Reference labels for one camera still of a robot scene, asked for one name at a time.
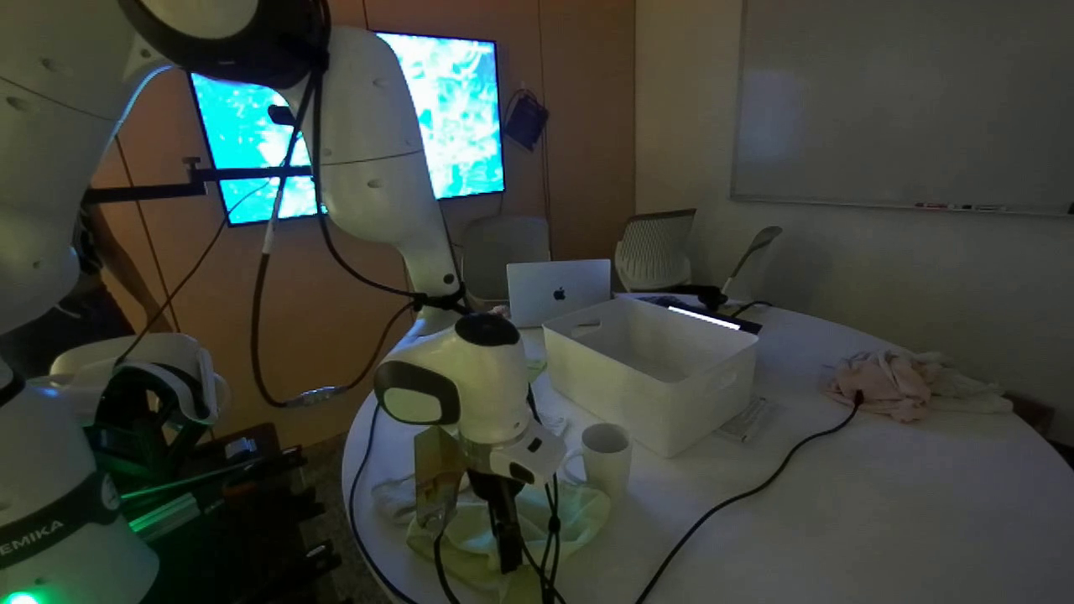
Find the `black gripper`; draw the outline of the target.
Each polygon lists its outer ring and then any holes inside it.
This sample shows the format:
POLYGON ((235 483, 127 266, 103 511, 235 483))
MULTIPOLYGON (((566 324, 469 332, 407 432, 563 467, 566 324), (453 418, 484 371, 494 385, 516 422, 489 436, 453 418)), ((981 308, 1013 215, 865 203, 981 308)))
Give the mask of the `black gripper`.
POLYGON ((513 573, 523 561, 516 493, 532 483, 546 483, 562 463, 563 439, 546 429, 528 429, 511 444, 467 447, 467 475, 488 502, 501 573, 513 573))

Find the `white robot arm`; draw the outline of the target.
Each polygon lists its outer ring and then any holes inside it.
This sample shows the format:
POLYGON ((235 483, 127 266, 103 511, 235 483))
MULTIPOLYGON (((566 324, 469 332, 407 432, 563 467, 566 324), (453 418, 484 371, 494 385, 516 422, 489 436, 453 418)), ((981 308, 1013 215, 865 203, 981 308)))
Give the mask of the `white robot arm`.
MULTIPOLYGON (((325 0, 0 0, 0 323, 40 318, 76 280, 85 188, 145 82, 166 70, 301 86, 296 125, 339 231, 397 249, 422 316, 377 371, 388 396, 432 391, 494 473, 545 481, 546 439, 519 356, 469 340, 464 285, 435 215, 420 125, 385 39, 343 25, 325 0)), ((52 604, 142 604, 158 555, 103 505, 103 473, 56 396, 2 380, 0 588, 52 604)))

